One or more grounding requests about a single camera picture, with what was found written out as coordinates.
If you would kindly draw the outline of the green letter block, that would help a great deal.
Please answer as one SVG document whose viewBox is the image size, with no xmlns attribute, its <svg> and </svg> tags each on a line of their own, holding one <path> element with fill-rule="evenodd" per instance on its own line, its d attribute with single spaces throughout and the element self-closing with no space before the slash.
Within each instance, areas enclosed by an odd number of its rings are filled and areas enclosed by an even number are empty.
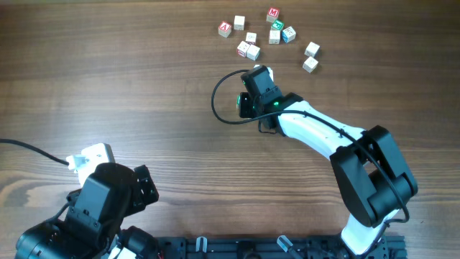
<svg viewBox="0 0 460 259">
<path fill-rule="evenodd" d="M 241 96 L 237 96 L 236 98 L 236 108 L 239 109 L 240 107 Z"/>
</svg>

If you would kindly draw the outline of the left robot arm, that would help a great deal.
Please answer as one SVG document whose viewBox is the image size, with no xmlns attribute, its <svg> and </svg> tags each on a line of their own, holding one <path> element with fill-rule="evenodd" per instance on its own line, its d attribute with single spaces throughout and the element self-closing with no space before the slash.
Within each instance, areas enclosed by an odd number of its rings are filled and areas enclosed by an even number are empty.
<svg viewBox="0 0 460 259">
<path fill-rule="evenodd" d="M 145 165 L 130 169 L 102 163 L 68 194 L 54 216 L 24 232 L 16 258 L 100 258 L 120 232 L 124 218 L 157 202 L 159 194 Z"/>
</svg>

